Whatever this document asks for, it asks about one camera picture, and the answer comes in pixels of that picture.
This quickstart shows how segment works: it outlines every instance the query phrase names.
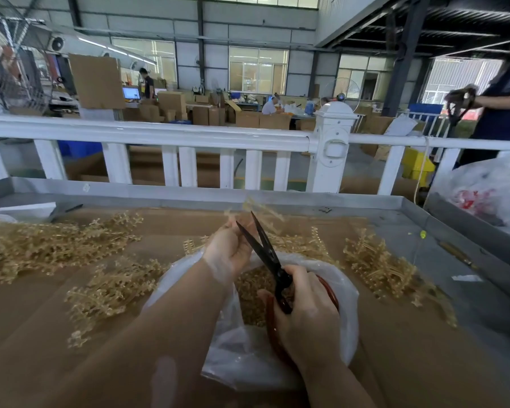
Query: white shirt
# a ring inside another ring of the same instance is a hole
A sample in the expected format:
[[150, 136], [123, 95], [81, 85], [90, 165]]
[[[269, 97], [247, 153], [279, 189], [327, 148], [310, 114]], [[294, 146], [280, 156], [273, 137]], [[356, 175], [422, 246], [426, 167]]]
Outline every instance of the white shirt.
[[263, 114], [272, 114], [276, 112], [276, 106], [272, 100], [268, 100], [263, 106]]

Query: clear plastic bag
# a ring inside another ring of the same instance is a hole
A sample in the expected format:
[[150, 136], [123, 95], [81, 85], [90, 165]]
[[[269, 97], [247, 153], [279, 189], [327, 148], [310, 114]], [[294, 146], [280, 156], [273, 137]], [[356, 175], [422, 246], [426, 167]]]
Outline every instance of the clear plastic bag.
[[[282, 265], [297, 264], [321, 276], [331, 286], [340, 307], [340, 356], [349, 364], [357, 349], [358, 291], [335, 266], [320, 260], [310, 260], [297, 253], [277, 252]], [[144, 308], [154, 304], [164, 292], [202, 257], [202, 251], [175, 262], [161, 278]], [[247, 269], [262, 265], [252, 254]], [[269, 391], [302, 387], [302, 380], [291, 368], [274, 355], [266, 330], [246, 326], [242, 320], [238, 292], [233, 291], [221, 310], [211, 339], [202, 375], [215, 379], [237, 391]]]
[[510, 154], [461, 166], [435, 191], [510, 234]]

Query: person in white shirt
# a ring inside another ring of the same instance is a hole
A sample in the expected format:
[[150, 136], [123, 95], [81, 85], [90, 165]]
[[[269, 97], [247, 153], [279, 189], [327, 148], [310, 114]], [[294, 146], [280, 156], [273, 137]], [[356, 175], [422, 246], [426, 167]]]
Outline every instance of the person in white shirt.
[[283, 109], [276, 110], [276, 104], [278, 104], [278, 98], [273, 96], [272, 100], [268, 100], [263, 106], [263, 114], [283, 113]]

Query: scissors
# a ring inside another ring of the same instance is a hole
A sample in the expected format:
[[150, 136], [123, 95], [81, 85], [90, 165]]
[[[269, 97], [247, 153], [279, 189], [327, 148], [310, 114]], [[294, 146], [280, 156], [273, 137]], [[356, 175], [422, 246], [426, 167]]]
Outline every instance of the scissors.
[[[242, 234], [245, 236], [247, 242], [253, 248], [253, 251], [258, 255], [258, 257], [263, 261], [264, 265], [270, 270], [270, 272], [274, 276], [274, 279], [276, 281], [274, 297], [276, 298], [276, 301], [281, 310], [283, 311], [283, 313], [285, 313], [286, 315], [290, 314], [292, 312], [291, 305], [283, 297], [282, 292], [284, 289], [291, 286], [292, 276], [282, 268], [278, 256], [276, 255], [276, 251], [272, 247], [272, 244], [270, 243], [270, 240], [268, 239], [266, 232], [260, 225], [259, 221], [255, 217], [253, 212], [251, 212], [251, 215], [253, 217], [253, 222], [257, 227], [257, 232], [259, 233], [259, 238], [260, 241], [262, 242], [262, 245], [259, 244], [259, 242], [251, 235], [251, 233], [249, 233], [244, 228], [244, 226], [240, 225], [238, 221], [236, 222], [236, 224], [238, 225], [238, 229], [240, 229]], [[319, 275], [318, 279], [325, 288], [325, 290], [327, 291], [327, 294], [331, 298], [332, 303], [334, 304], [336, 309], [338, 309], [338, 299], [336, 298], [332, 288], [329, 286], [327, 281], [325, 281]], [[292, 369], [298, 370], [296, 364], [293, 362], [287, 351], [280, 343], [278, 330], [276, 329], [276, 319], [274, 315], [273, 306], [266, 307], [265, 317], [266, 317], [266, 333], [268, 334], [268, 339], [272, 347], [272, 350], [282, 362], [289, 365]]]

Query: white fence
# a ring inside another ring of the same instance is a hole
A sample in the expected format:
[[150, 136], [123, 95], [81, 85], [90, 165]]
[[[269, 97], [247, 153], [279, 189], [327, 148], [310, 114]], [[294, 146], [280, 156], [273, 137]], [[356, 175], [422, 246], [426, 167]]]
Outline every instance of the white fence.
[[[45, 175], [67, 179], [57, 140], [103, 144], [109, 180], [132, 184], [126, 144], [161, 145], [166, 186], [197, 186], [196, 147], [220, 151], [220, 187], [233, 187], [234, 150], [246, 150], [245, 188], [260, 189], [264, 150], [277, 152], [274, 190], [285, 191], [291, 152], [311, 154], [308, 192], [338, 192], [349, 143], [384, 144], [392, 148], [384, 167], [379, 195], [390, 195], [405, 146], [445, 149], [435, 183], [453, 169], [463, 148], [510, 150], [510, 141], [393, 137], [350, 133], [357, 115], [344, 103], [332, 102], [318, 112], [313, 133], [231, 127], [185, 126], [164, 123], [114, 122], [49, 117], [0, 116], [0, 137], [34, 139]], [[0, 155], [0, 179], [8, 177]]]

